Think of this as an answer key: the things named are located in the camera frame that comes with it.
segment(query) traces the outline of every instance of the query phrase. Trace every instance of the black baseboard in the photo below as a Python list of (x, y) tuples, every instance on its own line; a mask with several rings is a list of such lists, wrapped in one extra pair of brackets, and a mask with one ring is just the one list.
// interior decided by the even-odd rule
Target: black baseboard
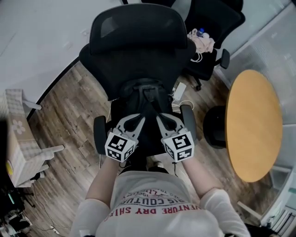
[[(51, 89), (55, 86), (55, 84), (79, 61), (79, 58), (75, 58), (73, 62), (71, 62), (58, 76), (57, 78), (50, 84), (50, 86), (45, 90), (45, 92), (41, 95), (39, 100), (36, 104), (40, 104), (41, 101), (46, 97), (46, 95), (51, 91)], [(32, 109), (27, 117), (27, 120), (32, 117), (33, 113), (35, 112), (35, 109)]]

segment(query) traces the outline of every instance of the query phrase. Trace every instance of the checkered tablecloth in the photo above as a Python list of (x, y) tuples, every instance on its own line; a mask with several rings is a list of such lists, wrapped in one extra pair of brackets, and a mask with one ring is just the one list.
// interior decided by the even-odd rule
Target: checkered tablecloth
[(27, 122), (21, 89), (5, 90), (0, 102), (0, 116), (8, 124), (8, 160), (13, 169), (10, 179), (15, 187), (34, 177), (52, 152), (43, 153)]

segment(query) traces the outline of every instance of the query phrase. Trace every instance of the shirt sleeve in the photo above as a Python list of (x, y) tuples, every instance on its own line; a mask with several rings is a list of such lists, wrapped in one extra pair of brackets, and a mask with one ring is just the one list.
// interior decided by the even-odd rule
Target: shirt sleeve
[(245, 224), (231, 205), (228, 194), (222, 189), (212, 189), (200, 200), (200, 207), (211, 212), (224, 234), (250, 237)]
[(93, 235), (99, 224), (109, 215), (110, 208), (96, 199), (86, 199), (80, 203), (72, 224), (69, 237)]

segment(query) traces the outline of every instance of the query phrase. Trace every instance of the round wooden table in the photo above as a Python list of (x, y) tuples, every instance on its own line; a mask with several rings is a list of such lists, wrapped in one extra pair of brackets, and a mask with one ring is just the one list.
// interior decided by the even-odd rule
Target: round wooden table
[(271, 83), (246, 70), (235, 79), (226, 105), (226, 147), (237, 175), (246, 182), (272, 168), (282, 141), (283, 119)]

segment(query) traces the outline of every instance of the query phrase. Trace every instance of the chair headrest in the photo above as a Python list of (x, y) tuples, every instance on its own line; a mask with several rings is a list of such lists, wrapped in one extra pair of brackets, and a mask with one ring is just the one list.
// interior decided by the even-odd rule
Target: chair headrest
[(181, 16), (165, 6), (129, 4), (102, 12), (92, 23), (92, 55), (143, 46), (186, 48), (187, 33)]

